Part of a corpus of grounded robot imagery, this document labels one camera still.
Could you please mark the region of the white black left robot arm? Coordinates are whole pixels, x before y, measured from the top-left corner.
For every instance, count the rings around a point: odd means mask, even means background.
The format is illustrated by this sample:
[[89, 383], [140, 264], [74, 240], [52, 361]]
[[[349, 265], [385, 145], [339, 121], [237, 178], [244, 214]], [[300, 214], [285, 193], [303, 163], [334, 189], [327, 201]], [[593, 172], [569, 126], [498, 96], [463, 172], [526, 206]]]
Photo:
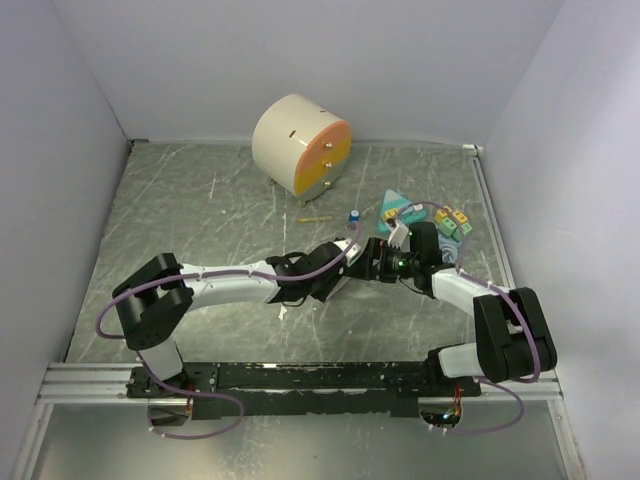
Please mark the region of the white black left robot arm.
[[112, 298], [128, 348], [152, 372], [150, 386], [162, 398], [173, 399], [187, 385], [173, 337], [187, 313], [235, 303], [324, 301], [361, 254], [349, 238], [325, 242], [308, 254], [292, 252], [241, 266], [196, 266], [163, 253], [122, 282]]

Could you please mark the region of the teal triangular socket board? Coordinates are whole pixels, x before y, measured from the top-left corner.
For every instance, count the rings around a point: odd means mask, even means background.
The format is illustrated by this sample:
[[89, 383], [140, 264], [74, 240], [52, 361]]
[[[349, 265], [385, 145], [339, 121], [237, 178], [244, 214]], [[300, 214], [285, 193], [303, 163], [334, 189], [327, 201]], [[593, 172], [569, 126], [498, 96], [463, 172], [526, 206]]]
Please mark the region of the teal triangular socket board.
[[390, 232], [389, 225], [385, 224], [381, 220], [382, 215], [390, 209], [395, 209], [398, 212], [401, 211], [399, 218], [406, 225], [426, 219], [426, 210], [423, 206], [418, 205], [417, 207], [413, 207], [412, 202], [404, 195], [396, 192], [395, 190], [387, 189], [382, 198], [377, 223], [377, 231], [381, 234]]

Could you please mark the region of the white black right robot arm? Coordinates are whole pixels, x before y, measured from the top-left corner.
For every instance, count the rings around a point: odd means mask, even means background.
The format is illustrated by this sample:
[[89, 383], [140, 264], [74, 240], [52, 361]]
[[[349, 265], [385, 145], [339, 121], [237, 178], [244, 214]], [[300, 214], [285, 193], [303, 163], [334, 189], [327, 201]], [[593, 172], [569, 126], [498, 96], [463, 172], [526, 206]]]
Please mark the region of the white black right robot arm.
[[411, 280], [418, 293], [473, 319], [473, 342], [436, 351], [439, 364], [424, 374], [431, 395], [448, 396], [460, 377], [533, 382], [556, 367], [557, 351], [534, 290], [496, 286], [446, 262], [433, 223], [412, 224], [407, 236], [405, 249], [389, 239], [369, 238], [357, 266], [365, 280]]

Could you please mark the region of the yellow plug block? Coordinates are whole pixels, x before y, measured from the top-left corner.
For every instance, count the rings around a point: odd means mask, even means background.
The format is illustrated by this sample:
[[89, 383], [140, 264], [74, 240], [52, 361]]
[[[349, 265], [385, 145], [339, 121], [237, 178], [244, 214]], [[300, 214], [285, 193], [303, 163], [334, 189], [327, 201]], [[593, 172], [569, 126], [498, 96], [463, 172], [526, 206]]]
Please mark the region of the yellow plug block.
[[396, 217], [397, 217], [397, 213], [398, 211], [395, 209], [390, 209], [387, 210], [381, 217], [381, 220], [385, 223], [385, 224], [394, 224]]

